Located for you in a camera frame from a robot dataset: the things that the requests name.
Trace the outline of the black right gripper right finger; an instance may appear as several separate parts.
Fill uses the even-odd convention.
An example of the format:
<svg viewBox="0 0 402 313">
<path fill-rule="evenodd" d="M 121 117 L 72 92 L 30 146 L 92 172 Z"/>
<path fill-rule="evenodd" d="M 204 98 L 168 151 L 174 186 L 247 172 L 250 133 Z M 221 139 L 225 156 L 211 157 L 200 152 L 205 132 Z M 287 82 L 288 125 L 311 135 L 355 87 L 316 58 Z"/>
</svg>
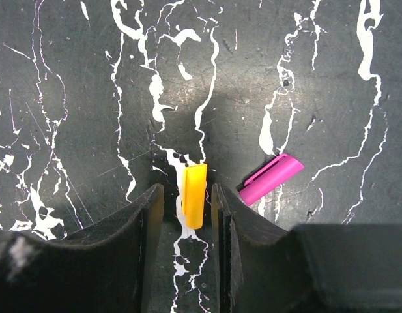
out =
<svg viewBox="0 0 402 313">
<path fill-rule="evenodd" d="M 402 312 L 402 224 L 285 231 L 212 186 L 220 312 Z"/>
</svg>

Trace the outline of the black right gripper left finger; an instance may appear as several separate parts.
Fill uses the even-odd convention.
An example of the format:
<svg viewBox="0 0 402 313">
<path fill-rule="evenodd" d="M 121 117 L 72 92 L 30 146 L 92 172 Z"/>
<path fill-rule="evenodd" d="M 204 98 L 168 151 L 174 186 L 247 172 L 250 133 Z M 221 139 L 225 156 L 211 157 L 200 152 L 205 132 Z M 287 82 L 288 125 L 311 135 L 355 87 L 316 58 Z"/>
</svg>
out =
<svg viewBox="0 0 402 313">
<path fill-rule="evenodd" d="M 0 312 L 146 312 L 163 216 L 155 184 L 61 240 L 0 231 Z"/>
</svg>

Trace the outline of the yellow pen cap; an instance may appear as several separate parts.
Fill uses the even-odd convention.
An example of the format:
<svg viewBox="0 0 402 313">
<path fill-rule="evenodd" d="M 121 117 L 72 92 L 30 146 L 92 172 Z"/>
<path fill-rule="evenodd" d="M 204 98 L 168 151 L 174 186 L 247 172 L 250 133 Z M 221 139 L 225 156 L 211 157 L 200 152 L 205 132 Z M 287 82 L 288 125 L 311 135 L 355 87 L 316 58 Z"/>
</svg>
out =
<svg viewBox="0 0 402 313">
<path fill-rule="evenodd" d="M 182 212 L 186 226 L 193 230 L 203 226 L 207 165 L 188 166 L 183 174 Z"/>
</svg>

